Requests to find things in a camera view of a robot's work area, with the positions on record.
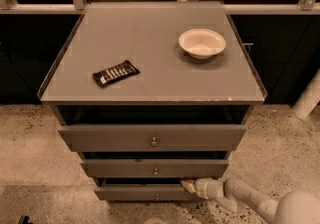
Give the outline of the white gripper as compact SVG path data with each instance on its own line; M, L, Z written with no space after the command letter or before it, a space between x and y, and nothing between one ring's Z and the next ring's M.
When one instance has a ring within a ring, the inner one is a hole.
M181 179L182 186L202 199L215 200L223 196L223 183L212 178Z

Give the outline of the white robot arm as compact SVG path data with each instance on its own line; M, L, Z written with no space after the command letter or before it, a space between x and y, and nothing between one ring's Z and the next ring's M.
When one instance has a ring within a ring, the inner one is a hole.
M320 224L320 199L304 191L289 192L276 201L237 178L224 182L213 178L182 179L181 185L189 193L215 200L232 212L248 206L268 224Z

